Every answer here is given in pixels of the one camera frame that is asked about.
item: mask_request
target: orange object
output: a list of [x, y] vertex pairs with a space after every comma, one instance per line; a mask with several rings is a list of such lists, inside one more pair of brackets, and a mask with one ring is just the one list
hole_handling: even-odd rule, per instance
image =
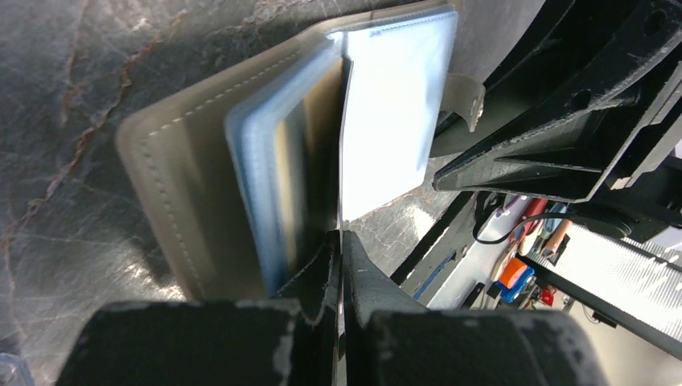
[[521, 260], [517, 259], [516, 257], [513, 257], [509, 263], [507, 264], [506, 267], [504, 267], [504, 271], [502, 274], [499, 276], [498, 281], [502, 283], [505, 287], [511, 289], [514, 284], [519, 280], [519, 277], [524, 273], [528, 266], [523, 263]]

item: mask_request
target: screw hole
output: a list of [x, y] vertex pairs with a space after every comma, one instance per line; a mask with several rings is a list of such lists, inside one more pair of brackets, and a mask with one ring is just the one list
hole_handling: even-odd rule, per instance
[[592, 93], [589, 90], [582, 90], [571, 98], [571, 109], [573, 111], [587, 109], [592, 101]]
[[665, 12], [655, 10], [644, 20], [644, 36], [651, 36], [663, 28], [665, 23]]

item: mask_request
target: black cable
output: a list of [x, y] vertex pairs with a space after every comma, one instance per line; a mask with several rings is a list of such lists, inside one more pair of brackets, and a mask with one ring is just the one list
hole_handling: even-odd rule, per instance
[[519, 227], [531, 223], [533, 221], [537, 220], [546, 220], [546, 219], [559, 219], [559, 220], [573, 220], [575, 221], [576, 216], [572, 213], [540, 213], [539, 215], [535, 216], [530, 216], [525, 220], [521, 220], [517, 225], [514, 226], [514, 228], [511, 229], [511, 231], [507, 232], [506, 235], [500, 237], [498, 240], [481, 240], [479, 239], [479, 232], [474, 231], [474, 240], [476, 242], [483, 244], [483, 245], [495, 245], [495, 244], [500, 244], [504, 242], [516, 229]]

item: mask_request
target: ribbed white surface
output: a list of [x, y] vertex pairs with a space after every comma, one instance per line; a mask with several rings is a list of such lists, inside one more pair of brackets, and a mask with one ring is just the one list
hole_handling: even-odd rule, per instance
[[682, 273], [672, 265], [679, 251], [658, 245], [628, 243], [660, 256], [631, 251], [612, 240], [574, 225], [571, 241], [556, 266], [533, 254], [535, 262], [580, 286], [605, 302], [682, 341]]

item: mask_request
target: gray marble countertop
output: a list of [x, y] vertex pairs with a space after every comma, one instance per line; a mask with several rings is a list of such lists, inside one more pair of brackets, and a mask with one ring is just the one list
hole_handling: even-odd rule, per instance
[[[181, 300], [113, 144], [131, 113], [341, 14], [393, 0], [7, 0], [0, 12], [0, 351], [51, 384], [92, 312]], [[464, 0], [453, 68], [485, 79], [541, 0]], [[454, 193], [351, 224], [391, 273]]]

